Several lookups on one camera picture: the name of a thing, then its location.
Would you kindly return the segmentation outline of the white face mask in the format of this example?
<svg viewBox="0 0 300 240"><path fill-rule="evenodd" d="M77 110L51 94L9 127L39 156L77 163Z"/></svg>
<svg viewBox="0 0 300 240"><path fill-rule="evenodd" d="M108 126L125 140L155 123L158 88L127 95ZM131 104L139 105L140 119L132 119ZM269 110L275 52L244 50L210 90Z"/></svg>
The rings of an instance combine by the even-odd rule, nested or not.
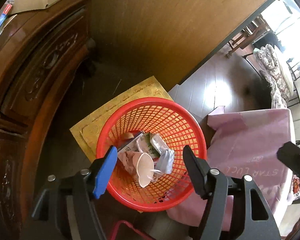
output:
<svg viewBox="0 0 300 240"><path fill-rule="evenodd" d="M142 188L145 188L151 183L155 174L160 176L163 175L160 170L156 170L154 168L154 161L147 153L141 153L134 166L136 169L138 184Z"/></svg>

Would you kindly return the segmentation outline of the grey blue crumpled wrapper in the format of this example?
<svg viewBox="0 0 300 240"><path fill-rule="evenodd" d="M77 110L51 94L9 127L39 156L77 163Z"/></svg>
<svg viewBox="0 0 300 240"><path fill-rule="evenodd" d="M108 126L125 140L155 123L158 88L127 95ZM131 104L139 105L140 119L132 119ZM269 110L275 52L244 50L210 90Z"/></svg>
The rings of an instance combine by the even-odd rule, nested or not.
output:
<svg viewBox="0 0 300 240"><path fill-rule="evenodd" d="M151 133L150 143L160 155L155 164L155 169L162 174L171 174L174 163L174 150L168 147L159 134Z"/></svg>

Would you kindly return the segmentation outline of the gold patterned flat box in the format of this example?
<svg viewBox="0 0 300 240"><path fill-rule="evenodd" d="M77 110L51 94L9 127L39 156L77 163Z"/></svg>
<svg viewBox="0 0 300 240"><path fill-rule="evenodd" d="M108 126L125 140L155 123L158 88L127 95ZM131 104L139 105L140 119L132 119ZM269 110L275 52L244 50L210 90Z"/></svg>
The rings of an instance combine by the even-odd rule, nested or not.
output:
<svg viewBox="0 0 300 240"><path fill-rule="evenodd" d="M172 100L159 81L151 76L111 99L70 128L70 132L90 162L96 159L98 137L110 116L121 106L145 97Z"/></svg>

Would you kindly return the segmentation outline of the white printed carton in basket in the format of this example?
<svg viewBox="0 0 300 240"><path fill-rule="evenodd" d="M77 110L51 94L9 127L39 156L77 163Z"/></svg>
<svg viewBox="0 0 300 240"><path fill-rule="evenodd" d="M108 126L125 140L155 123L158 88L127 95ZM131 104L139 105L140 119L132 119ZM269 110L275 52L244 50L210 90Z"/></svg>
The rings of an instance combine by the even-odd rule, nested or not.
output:
<svg viewBox="0 0 300 240"><path fill-rule="evenodd" d="M138 152L138 147L136 145L136 141L144 134L143 131L138 131L134 133L134 138L128 139L125 141L118 149L118 153L126 152L126 151L133 151Z"/></svg>

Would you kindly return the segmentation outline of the red plastic mesh basket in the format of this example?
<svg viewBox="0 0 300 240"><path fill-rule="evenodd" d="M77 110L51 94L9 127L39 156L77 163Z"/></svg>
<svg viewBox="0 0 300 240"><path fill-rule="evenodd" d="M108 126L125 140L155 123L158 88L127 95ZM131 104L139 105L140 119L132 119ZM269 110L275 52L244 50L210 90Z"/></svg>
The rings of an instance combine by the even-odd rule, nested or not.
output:
<svg viewBox="0 0 300 240"><path fill-rule="evenodd" d="M183 148L188 145L194 155L207 158L206 142L198 122L179 104L163 98L147 97L119 107L101 129L96 145L96 158L102 158L110 146L119 145L126 132L159 134L175 152L171 174L142 188L117 162L109 180L108 192L121 204L138 211L158 212L183 202L193 191L183 161Z"/></svg>

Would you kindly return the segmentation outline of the green white wrapper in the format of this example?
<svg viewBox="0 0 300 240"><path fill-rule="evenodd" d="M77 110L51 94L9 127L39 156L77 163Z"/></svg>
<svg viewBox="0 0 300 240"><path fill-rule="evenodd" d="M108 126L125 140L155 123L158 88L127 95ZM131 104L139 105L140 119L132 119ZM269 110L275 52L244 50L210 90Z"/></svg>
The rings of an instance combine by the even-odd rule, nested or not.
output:
<svg viewBox="0 0 300 240"><path fill-rule="evenodd" d="M154 148L154 146L150 142L150 133L144 133L138 139L138 149L140 152L145 152L149 154L153 159L159 158L159 152Z"/></svg>

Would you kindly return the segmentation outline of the pink purple bed sheet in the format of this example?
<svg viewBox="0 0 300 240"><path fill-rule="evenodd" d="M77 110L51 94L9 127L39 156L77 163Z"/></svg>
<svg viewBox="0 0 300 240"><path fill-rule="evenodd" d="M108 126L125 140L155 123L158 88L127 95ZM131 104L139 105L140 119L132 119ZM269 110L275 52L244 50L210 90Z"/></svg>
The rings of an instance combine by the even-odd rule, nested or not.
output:
<svg viewBox="0 0 300 240"><path fill-rule="evenodd" d="M292 115L287 108L225 113L217 107L207 116L215 130L207 162L226 176L252 176L277 224L292 203L293 172L277 159L284 143L295 142Z"/></svg>

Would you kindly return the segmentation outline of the floral quilt folding bed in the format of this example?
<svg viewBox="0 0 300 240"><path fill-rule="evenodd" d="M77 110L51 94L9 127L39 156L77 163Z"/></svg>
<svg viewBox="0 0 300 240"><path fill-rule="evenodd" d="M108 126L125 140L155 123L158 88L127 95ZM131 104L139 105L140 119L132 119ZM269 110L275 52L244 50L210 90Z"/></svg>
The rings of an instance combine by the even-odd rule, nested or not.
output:
<svg viewBox="0 0 300 240"><path fill-rule="evenodd" d="M271 108L288 108L287 103L294 93L294 82L284 55L277 46L266 44L253 50L261 74L269 83Z"/></svg>

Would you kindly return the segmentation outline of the dark wooden carved cabinet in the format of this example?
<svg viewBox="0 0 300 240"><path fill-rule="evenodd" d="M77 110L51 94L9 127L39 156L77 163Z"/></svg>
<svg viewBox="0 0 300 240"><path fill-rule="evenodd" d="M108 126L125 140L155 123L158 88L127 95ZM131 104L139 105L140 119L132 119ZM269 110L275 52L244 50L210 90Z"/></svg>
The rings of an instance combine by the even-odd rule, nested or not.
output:
<svg viewBox="0 0 300 240"><path fill-rule="evenodd" d="M0 35L0 239L18 239L43 144L93 46L92 0L60 0L17 14Z"/></svg>

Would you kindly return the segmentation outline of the wooden chair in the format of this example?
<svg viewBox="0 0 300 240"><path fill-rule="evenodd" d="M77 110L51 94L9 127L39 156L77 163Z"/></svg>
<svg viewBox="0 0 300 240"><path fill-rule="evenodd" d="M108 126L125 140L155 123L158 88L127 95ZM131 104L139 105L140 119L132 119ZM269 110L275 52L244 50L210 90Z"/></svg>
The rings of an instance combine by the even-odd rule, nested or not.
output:
<svg viewBox="0 0 300 240"><path fill-rule="evenodd" d="M254 20L252 20L242 29L242 32L238 38L231 39L231 41L228 42L231 50L226 54L226 57L232 57L233 53L237 49L243 50L269 31L270 26L263 16L259 14Z"/></svg>

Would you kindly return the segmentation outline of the wooden wardrobe panel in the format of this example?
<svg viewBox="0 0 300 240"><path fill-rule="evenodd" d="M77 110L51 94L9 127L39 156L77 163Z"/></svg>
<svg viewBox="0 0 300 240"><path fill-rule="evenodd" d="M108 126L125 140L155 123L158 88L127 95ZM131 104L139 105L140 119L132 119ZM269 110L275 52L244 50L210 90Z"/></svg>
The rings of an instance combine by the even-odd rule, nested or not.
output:
<svg viewBox="0 0 300 240"><path fill-rule="evenodd" d="M171 89L271 1L93 0L91 32L130 78L155 76Z"/></svg>

